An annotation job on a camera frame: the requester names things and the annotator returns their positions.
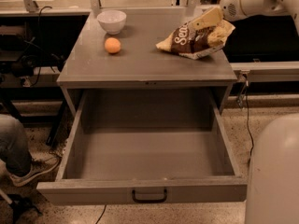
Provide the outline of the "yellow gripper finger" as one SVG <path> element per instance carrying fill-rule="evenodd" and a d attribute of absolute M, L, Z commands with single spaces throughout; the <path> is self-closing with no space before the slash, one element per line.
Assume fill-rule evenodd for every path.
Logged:
<path fill-rule="evenodd" d="M 219 7 L 212 7 L 204 11 L 202 15 L 189 22 L 190 30 L 199 31 L 204 28 L 216 26 L 223 19 L 223 13 Z"/>

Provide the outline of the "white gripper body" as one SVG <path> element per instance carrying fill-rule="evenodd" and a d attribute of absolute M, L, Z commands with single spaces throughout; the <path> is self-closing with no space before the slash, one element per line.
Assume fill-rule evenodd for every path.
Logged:
<path fill-rule="evenodd" d="M 241 0 L 220 0 L 223 17 L 227 21 L 240 21 L 246 18 L 241 6 Z"/>

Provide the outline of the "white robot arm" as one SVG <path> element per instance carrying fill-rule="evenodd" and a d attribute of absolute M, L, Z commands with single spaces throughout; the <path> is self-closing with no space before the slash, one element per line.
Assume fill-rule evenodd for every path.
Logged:
<path fill-rule="evenodd" d="M 299 32 L 299 0 L 221 0 L 228 21 L 288 14 Z M 299 224 L 299 114 L 270 122 L 252 150 L 245 224 Z"/>

